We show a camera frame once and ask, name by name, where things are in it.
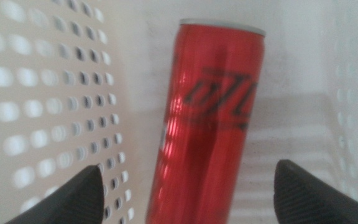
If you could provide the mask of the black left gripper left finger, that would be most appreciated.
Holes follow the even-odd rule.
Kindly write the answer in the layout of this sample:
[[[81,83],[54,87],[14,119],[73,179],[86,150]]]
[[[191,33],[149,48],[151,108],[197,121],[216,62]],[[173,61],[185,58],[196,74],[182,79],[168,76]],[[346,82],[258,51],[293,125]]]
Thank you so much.
[[[8,224],[101,224],[103,218],[103,179],[99,167],[93,165]]]

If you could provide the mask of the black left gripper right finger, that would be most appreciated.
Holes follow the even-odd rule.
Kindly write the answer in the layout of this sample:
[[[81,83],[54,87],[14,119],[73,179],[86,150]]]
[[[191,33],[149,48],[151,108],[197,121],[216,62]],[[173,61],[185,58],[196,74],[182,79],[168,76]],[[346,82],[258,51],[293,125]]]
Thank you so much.
[[[278,161],[273,206],[279,223],[358,224],[358,202],[291,160]]]

